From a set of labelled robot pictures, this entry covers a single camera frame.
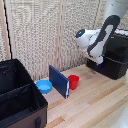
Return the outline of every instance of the black bin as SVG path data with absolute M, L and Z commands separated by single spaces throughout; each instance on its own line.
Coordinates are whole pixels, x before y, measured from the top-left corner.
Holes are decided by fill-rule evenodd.
M 106 47 L 103 63 L 87 60 L 87 67 L 111 78 L 119 79 L 128 68 L 128 37 L 114 34 Z
M 0 62 L 0 128 L 43 128 L 47 106 L 19 60 Z

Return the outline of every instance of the bin handle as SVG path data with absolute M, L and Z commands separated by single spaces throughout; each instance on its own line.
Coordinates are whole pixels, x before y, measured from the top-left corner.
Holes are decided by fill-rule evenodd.
M 35 120 L 35 125 L 36 125 L 36 128 L 40 128 L 40 125 L 41 125 L 41 117 L 38 117 L 38 118 Z

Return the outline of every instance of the blue bowl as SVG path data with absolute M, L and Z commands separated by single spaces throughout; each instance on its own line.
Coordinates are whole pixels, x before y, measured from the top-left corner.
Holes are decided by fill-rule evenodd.
M 52 83 L 49 80 L 39 80 L 36 82 L 36 86 L 42 94 L 47 94 L 51 91 Z

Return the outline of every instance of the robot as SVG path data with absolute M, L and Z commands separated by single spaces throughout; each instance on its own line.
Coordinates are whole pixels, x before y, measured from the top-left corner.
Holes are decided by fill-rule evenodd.
M 103 62 L 102 55 L 106 52 L 106 45 L 127 11 L 128 0 L 107 0 L 102 28 L 78 31 L 76 42 L 87 58 L 98 64 Z M 111 128 L 128 128 L 128 104 Z

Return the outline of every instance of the textured wall panel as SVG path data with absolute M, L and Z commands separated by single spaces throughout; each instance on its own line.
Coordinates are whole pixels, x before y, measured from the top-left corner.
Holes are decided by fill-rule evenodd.
M 16 58 L 34 80 L 44 78 L 55 61 L 59 0 L 10 0 L 10 5 Z
M 3 33 L 3 25 L 2 20 L 0 17 L 0 61 L 4 61 L 7 59 L 7 53 L 5 49 L 5 39 L 4 39 L 4 33 Z
M 10 59 L 10 48 L 3 0 L 0 0 L 0 61 Z
M 75 35 L 80 29 L 93 29 L 99 0 L 67 0 L 65 2 L 62 41 L 60 47 L 60 70 L 85 63 L 78 51 Z
M 100 6 L 99 6 L 98 13 L 97 13 L 95 27 L 94 27 L 95 29 L 100 29 L 102 27 L 105 4 L 106 4 L 106 0 L 100 1 Z M 124 18 L 122 19 L 121 23 L 119 24 L 118 29 L 128 30 L 128 12 L 125 14 Z

